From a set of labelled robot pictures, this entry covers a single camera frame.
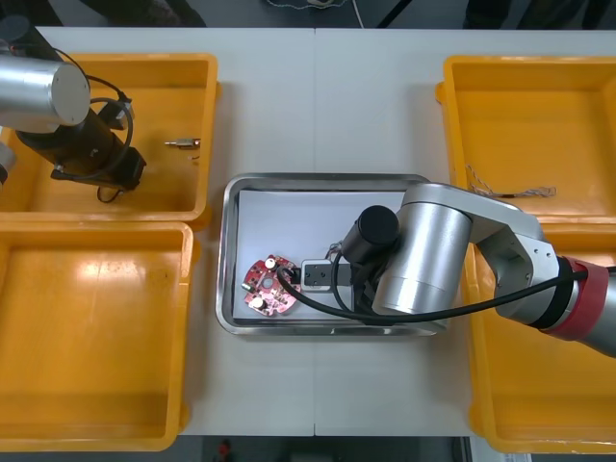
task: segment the table surface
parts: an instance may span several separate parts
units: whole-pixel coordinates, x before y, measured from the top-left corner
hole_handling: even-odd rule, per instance
[[[215,222],[199,234],[204,251],[193,280],[186,434],[472,434],[464,321],[416,339],[243,338],[224,331],[214,302],[222,190],[235,175],[268,171],[419,173],[447,181],[434,99],[447,56],[615,55],[616,33],[41,31],[66,52],[218,57],[223,96],[209,187]]]

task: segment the yellow tray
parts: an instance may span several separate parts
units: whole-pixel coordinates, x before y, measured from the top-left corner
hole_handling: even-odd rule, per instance
[[[616,59],[457,56],[436,89],[451,183],[494,191],[542,222],[616,222]]]
[[[49,178],[53,166],[24,146],[13,130],[1,140],[17,164],[0,194],[0,221],[184,221],[202,227],[210,219],[207,183],[217,97],[216,58],[207,54],[75,55],[88,73],[109,80],[133,99],[134,145],[147,162],[137,188],[111,204],[96,187]],[[112,90],[91,83],[92,97]],[[116,132],[122,139],[125,132]],[[199,150],[164,145],[201,138]],[[189,156],[200,156],[189,160]]]
[[[616,263],[616,225],[546,224],[561,255]],[[465,301],[494,296],[479,252],[465,266]],[[616,452],[614,360],[500,317],[471,316],[471,424],[501,452]]]
[[[0,450],[161,450],[178,434],[184,223],[0,222]]]
[[[451,57],[436,89],[451,183],[466,165],[495,191],[555,186],[552,198],[510,202],[537,215],[560,254],[616,261],[616,60]],[[465,302],[494,295],[470,247]],[[474,431],[504,452],[616,452],[612,359],[499,317],[471,316]]]

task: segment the black wire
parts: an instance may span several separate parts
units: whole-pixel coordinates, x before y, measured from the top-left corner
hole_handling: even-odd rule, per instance
[[[102,188],[99,186],[98,189],[96,190],[96,198],[100,202],[102,202],[103,204],[111,204],[113,201],[115,201],[117,199],[117,197],[122,192],[122,190],[115,190],[114,195],[112,195],[109,199],[103,199],[103,196],[101,194],[101,190],[102,190]]]
[[[340,306],[344,311],[349,311],[348,307],[343,302],[340,297],[340,292],[338,292],[338,266],[340,264],[340,259],[343,256],[343,252],[339,251],[336,254],[336,258],[334,258],[334,262],[331,264],[331,292],[334,294],[334,298],[336,298],[336,303]]]
[[[103,84],[103,85],[109,87],[110,89],[114,90],[117,93],[117,97],[120,100],[122,100],[122,101],[130,101],[128,96],[126,96],[126,93],[124,91],[120,90],[118,87],[116,87],[111,82],[108,82],[105,79],[101,79],[100,77],[96,77],[95,75],[88,75],[88,74],[84,74],[84,75],[86,76],[86,78],[88,80],[92,80],[93,82],[98,82],[99,84]]]
[[[117,97],[119,99],[121,99],[121,100],[128,100],[128,97],[126,96],[126,93],[124,91],[120,90],[118,87],[116,87],[111,82],[108,82],[105,79],[101,79],[100,77],[96,77],[95,75],[88,75],[86,73],[86,71],[79,65],[79,63],[77,63],[73,58],[71,58],[71,56],[68,53],[62,51],[60,48],[54,48],[53,50],[56,53],[64,56],[65,58],[67,58],[73,64],[75,64],[77,66],[77,68],[79,70],[81,70],[81,73],[84,74],[84,77],[86,77],[86,79],[92,80],[93,82],[98,82],[99,84],[103,84],[103,85],[109,87],[110,89],[114,90],[117,93]]]
[[[607,268],[607,270],[610,274],[616,273],[616,267],[609,267]],[[348,320],[386,322],[432,322],[445,320],[448,318],[456,318],[458,316],[470,315],[472,313],[477,313],[479,311],[494,308],[496,306],[504,305],[506,303],[511,303],[512,301],[519,300],[520,298],[524,298],[525,296],[538,294],[560,284],[567,284],[573,281],[579,281],[585,279],[588,276],[588,271],[577,271],[571,274],[567,274],[565,276],[558,276],[553,279],[549,279],[537,285],[521,289],[520,291],[513,292],[511,294],[498,296],[491,300],[480,301],[479,303],[473,303],[471,305],[460,306],[457,308],[450,308],[434,313],[421,313],[417,315],[400,316],[371,316],[353,312],[347,313],[337,308],[332,308],[331,306],[318,303],[312,298],[309,298],[306,295],[296,291],[293,286],[289,284],[289,282],[284,278],[283,271],[283,267],[278,267],[278,269],[276,270],[276,276],[278,277],[278,281],[285,289],[285,291],[287,291],[290,295],[294,296],[301,303],[310,306],[317,311],[321,311],[322,313],[325,313],[327,315],[338,316],[339,318],[345,318]]]
[[[126,114],[126,122],[128,123],[128,132],[126,133],[126,141],[124,142],[124,145],[122,146],[122,148],[120,149],[119,154],[117,154],[117,157],[115,157],[115,160],[110,163],[108,166],[101,168],[100,170],[96,171],[95,173],[91,173],[90,175],[67,175],[64,174],[64,178],[67,180],[72,180],[72,181],[86,181],[86,180],[94,180],[96,178],[98,178],[100,175],[104,174],[104,173],[108,173],[112,170],[114,170],[115,168],[117,168],[117,166],[119,166],[122,161],[124,160],[124,158],[126,157],[126,154],[128,153],[128,149],[130,148],[130,144],[131,141],[133,140],[133,117],[131,116],[131,112],[128,110],[128,108],[126,107],[126,104],[120,102],[120,101],[116,101],[112,98],[105,98],[105,97],[99,97],[99,98],[93,98],[90,100],[91,104],[94,103],[109,103],[109,104],[114,104],[116,106],[118,106],[125,114]]]

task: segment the circuit board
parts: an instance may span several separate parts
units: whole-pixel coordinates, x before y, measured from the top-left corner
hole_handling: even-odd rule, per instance
[[[286,267],[289,270],[296,268],[295,264],[289,260],[270,255],[266,260],[259,260],[253,264],[242,283],[242,287],[248,291],[244,301],[250,308],[263,316],[284,313],[295,303],[295,297],[288,294],[278,281],[276,269],[279,266]],[[285,279],[291,282],[288,275],[285,276]],[[299,284],[294,284],[293,287],[300,292]]]

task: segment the floor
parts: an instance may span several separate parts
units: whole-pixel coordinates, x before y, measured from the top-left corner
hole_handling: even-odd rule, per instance
[[[356,0],[366,28],[375,27],[398,0]],[[616,29],[616,2],[611,2],[599,29]],[[82,0],[49,0],[65,26],[106,26],[104,16],[95,13]],[[122,0],[109,0],[122,3]],[[503,29],[515,29],[529,0],[513,0]],[[326,10],[295,10],[274,7],[307,5],[306,0],[188,0],[208,27],[336,27],[356,28],[357,18],[351,0],[334,0]],[[460,29],[467,0],[414,0],[391,24],[398,29]],[[567,26],[579,29],[581,14]]]
[[[453,438],[231,438],[226,462],[457,462]],[[0,462],[219,462],[221,437],[180,436],[162,452],[0,454]],[[300,454],[304,458],[292,459]],[[331,455],[329,459],[315,454]]]

